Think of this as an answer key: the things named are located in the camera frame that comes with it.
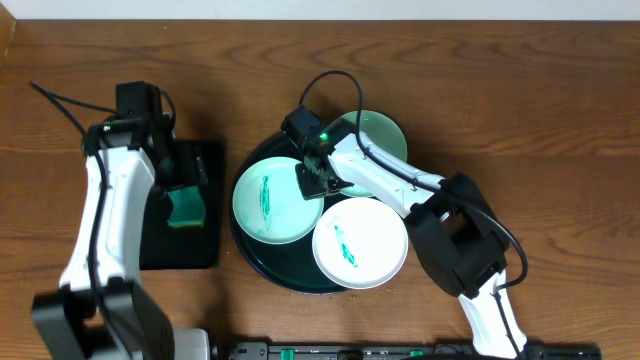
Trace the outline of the green scouring sponge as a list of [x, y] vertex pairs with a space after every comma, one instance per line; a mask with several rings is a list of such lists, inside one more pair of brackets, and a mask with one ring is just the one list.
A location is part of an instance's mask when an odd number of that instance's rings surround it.
[[198, 186], [184, 187], [168, 193], [173, 209], [168, 219], [172, 228], [202, 227], [206, 206]]

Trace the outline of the black rectangular mat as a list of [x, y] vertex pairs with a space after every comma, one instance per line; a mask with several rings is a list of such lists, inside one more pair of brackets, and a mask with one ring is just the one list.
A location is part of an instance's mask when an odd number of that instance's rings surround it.
[[180, 140], [172, 175], [149, 193], [139, 265], [143, 270], [207, 269], [217, 265], [222, 228], [225, 146]]

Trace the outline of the dark round tray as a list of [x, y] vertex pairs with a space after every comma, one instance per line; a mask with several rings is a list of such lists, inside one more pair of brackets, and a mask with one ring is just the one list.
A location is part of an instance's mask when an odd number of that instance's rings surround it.
[[[270, 157], [290, 157], [301, 162], [302, 158], [288, 137], [279, 132], [262, 142], [245, 160], [236, 182], [251, 165]], [[322, 199], [327, 211], [336, 203], [350, 198], [342, 194]], [[247, 261], [266, 279], [292, 291], [307, 294], [330, 294], [347, 290], [319, 269], [312, 252], [314, 228], [303, 238], [284, 245], [269, 245], [249, 237], [235, 220], [231, 205], [233, 237]]]

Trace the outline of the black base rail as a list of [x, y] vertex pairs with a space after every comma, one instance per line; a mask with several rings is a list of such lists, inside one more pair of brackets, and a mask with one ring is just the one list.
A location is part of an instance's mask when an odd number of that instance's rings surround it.
[[[347, 346], [236, 343], [229, 347], [228, 360], [427, 360], [493, 359], [481, 355], [472, 345], [462, 343], [430, 346]], [[527, 345], [518, 359], [527, 360], [602, 360], [599, 348], [591, 346]]]

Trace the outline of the pale green plate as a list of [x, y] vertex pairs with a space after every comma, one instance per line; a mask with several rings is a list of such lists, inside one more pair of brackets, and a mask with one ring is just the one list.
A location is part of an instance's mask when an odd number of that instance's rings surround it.
[[[342, 114], [339, 118], [355, 124], [357, 111]], [[383, 113], [363, 110], [361, 114], [360, 130], [377, 146], [400, 160], [407, 161], [408, 146], [401, 128]], [[340, 190], [348, 197], [373, 197], [373, 194], [363, 187], [353, 185]]]

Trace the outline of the light green plate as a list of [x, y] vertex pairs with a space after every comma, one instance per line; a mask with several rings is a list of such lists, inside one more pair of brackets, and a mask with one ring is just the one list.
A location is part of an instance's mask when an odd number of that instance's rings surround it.
[[290, 157], [260, 160], [244, 171], [232, 195], [232, 211], [250, 238], [269, 245], [295, 242], [316, 226], [324, 210], [322, 199], [306, 200]]

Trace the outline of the white plate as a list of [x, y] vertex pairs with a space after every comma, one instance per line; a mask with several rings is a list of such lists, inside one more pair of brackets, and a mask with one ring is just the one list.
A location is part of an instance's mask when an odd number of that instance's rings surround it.
[[312, 252], [321, 272], [348, 289], [386, 283], [404, 265], [408, 250], [403, 219], [373, 198], [350, 198], [331, 206], [312, 236]]

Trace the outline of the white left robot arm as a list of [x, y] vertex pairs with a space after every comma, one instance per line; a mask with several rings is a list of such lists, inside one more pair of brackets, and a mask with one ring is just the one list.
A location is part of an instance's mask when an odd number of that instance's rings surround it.
[[144, 291], [140, 254], [153, 190], [205, 183], [198, 150], [175, 139], [174, 111], [159, 87], [136, 81], [116, 87], [116, 108], [82, 129], [87, 193], [76, 245], [59, 287], [35, 296], [34, 325], [55, 359], [209, 359], [199, 328], [176, 330]]

